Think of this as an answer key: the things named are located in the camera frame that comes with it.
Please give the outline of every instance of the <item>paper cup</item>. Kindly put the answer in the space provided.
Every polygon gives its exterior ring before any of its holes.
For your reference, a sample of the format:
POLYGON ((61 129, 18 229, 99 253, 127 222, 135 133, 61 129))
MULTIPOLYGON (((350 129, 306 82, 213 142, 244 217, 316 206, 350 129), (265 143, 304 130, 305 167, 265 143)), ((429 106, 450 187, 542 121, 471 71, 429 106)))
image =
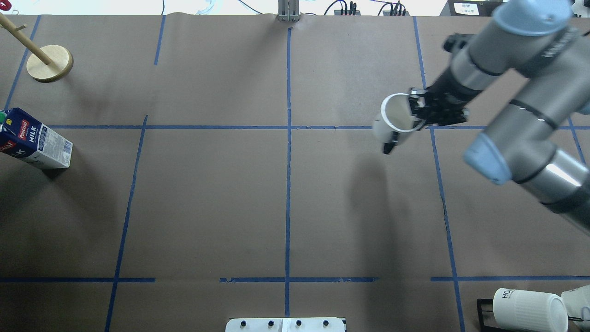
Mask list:
POLYGON ((407 93, 394 93, 381 103, 381 111, 373 121, 373 135, 380 143, 391 143, 392 134, 398 133, 398 145, 403 143, 414 129, 414 117, 409 108, 407 93))
POLYGON ((500 288, 494 295, 494 318, 505 330, 567 332, 568 312, 561 297, 500 288))

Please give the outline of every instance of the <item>cable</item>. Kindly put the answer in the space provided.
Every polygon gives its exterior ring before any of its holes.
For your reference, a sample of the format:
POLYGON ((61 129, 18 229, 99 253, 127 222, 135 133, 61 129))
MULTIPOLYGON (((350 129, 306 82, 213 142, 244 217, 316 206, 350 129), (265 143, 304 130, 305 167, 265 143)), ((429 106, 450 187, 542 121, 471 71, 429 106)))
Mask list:
POLYGON ((402 16, 402 8, 405 10, 405 6, 400 2, 399 3, 399 10, 397 12, 398 16, 402 16))
POLYGON ((400 5, 400 4, 401 4, 401 3, 400 3, 400 2, 399 2, 399 0, 398 0, 398 2, 395 4, 395 7, 394 7, 394 10, 393 10, 393 12, 390 12, 390 13, 389 13, 391 16, 397 16, 397 15, 398 15, 398 10, 399 10, 399 5, 400 5))
POLYGON ((242 0, 238 0, 238 2, 241 2, 241 3, 242 3, 244 6, 248 7, 249 9, 252 9, 253 11, 255 11, 255 12, 257 12, 257 13, 259 13, 259 14, 262 14, 261 12, 257 11, 256 9, 254 9, 254 8, 252 8, 252 7, 250 7, 250 6, 248 6, 248 4, 246 4, 244 1, 242 1, 242 0))
POLYGON ((345 0, 336 0, 336 1, 332 2, 332 4, 330 6, 328 6, 328 8, 326 9, 326 12, 324 13, 324 16, 328 13, 328 10, 330 10, 330 8, 332 6, 334 6, 337 2, 340 2, 340 6, 342 6, 342 2, 344 2, 344 12, 348 12, 348 4, 346 3, 346 1, 345 0))
POLYGON ((391 11, 394 10, 394 5, 391 2, 386 2, 385 5, 383 5, 381 7, 381 9, 379 9, 379 12, 377 13, 377 16, 381 15, 381 12, 383 11, 383 8, 385 8, 385 6, 390 5, 391 6, 391 11))

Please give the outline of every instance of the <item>milk carton label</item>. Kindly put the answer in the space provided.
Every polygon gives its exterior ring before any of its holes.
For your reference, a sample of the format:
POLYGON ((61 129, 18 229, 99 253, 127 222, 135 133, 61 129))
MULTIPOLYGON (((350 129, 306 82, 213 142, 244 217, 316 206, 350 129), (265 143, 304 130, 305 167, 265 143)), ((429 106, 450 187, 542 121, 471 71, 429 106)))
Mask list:
POLYGON ((20 108, 2 111, 0 152, 42 170, 68 168, 72 143, 20 108))

